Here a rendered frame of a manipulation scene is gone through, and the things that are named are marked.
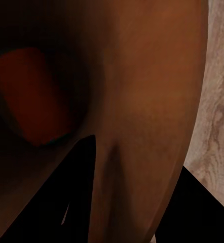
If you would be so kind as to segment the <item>trash can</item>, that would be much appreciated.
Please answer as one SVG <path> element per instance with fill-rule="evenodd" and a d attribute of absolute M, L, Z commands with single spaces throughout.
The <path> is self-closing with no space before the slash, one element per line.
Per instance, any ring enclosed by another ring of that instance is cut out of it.
<path fill-rule="evenodd" d="M 209 0 L 0 0 L 0 48 L 41 47 L 76 131 L 37 149 L 0 91 L 0 238 L 81 139 L 95 135 L 88 243 L 150 243 L 200 103 Z"/>

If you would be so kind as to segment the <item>can of soda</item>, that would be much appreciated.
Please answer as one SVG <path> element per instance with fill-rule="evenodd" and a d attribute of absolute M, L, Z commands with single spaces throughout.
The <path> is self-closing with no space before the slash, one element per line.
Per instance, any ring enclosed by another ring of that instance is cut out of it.
<path fill-rule="evenodd" d="M 37 149 L 76 131 L 76 116 L 41 47 L 15 42 L 0 48 L 0 91 Z"/>

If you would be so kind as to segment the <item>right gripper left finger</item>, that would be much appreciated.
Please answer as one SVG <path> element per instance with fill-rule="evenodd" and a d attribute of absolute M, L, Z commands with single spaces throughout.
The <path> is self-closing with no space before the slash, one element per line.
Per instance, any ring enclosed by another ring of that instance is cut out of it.
<path fill-rule="evenodd" d="M 0 243 L 88 243 L 96 137 L 79 140 Z"/>

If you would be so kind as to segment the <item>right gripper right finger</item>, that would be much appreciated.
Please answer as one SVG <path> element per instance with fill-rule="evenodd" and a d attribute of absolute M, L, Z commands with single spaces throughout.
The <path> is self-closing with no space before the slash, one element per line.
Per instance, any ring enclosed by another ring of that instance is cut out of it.
<path fill-rule="evenodd" d="M 157 243 L 224 243 L 224 207 L 183 166 Z"/>

